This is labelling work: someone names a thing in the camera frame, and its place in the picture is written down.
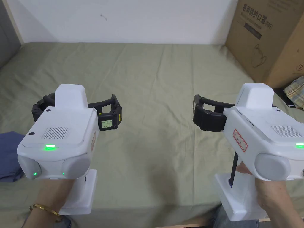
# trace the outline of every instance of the gray knob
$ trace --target gray knob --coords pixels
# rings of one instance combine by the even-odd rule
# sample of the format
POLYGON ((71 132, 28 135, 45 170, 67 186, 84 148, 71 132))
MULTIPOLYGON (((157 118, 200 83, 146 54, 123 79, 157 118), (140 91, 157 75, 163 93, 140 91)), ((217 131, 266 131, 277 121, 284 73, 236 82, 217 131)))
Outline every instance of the gray knob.
POLYGON ((67 179, 77 179, 85 174, 89 169, 91 159, 88 154, 72 157, 62 164, 62 173, 67 179))
POLYGON ((271 154, 258 154, 254 166, 257 173, 271 181, 285 180, 290 174, 290 163, 287 158, 271 154))
POLYGON ((41 175, 41 167, 38 162, 21 155, 18 155, 17 159, 27 178, 35 179, 41 175))

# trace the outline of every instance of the red bordered label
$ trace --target red bordered label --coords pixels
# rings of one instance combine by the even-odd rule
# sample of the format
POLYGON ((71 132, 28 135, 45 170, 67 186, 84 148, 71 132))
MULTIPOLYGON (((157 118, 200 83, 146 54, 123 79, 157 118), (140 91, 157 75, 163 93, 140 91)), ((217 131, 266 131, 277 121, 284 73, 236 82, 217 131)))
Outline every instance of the red bordered label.
POLYGON ((94 148, 95 140, 96 140, 96 132, 94 132, 94 136, 93 136, 93 139, 92 139, 92 142, 91 142, 91 150, 92 151, 93 151, 93 148, 94 148))
POLYGON ((248 145, 236 129, 233 132, 233 138, 236 140, 236 142, 240 146, 240 148, 245 152, 248 145))

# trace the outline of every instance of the cardboard box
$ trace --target cardboard box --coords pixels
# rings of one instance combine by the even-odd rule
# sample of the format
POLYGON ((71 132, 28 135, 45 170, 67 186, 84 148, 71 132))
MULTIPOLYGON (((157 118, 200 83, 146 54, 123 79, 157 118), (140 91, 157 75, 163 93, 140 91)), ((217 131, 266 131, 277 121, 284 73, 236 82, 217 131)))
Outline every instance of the cardboard box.
POLYGON ((226 46, 255 82, 304 75, 304 0, 239 0, 226 46))

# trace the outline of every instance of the blue cloth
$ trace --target blue cloth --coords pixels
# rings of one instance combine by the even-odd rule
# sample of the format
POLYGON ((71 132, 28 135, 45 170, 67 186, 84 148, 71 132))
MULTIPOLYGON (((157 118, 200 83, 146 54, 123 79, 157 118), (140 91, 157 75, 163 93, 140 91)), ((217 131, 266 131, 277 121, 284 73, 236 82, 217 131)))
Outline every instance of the blue cloth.
POLYGON ((23 176, 17 147, 24 135, 14 131, 0 134, 0 182, 14 182, 23 176))
POLYGON ((213 228, 259 228, 259 220, 235 221, 229 220, 225 209, 220 206, 212 218, 213 228))

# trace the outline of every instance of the plaid cloth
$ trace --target plaid cloth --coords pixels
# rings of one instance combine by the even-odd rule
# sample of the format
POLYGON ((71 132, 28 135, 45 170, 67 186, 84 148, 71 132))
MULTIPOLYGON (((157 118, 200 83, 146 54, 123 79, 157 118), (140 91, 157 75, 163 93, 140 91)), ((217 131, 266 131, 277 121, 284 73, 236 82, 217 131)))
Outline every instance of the plaid cloth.
POLYGON ((284 92, 296 108, 304 109, 304 76, 294 80, 284 92))

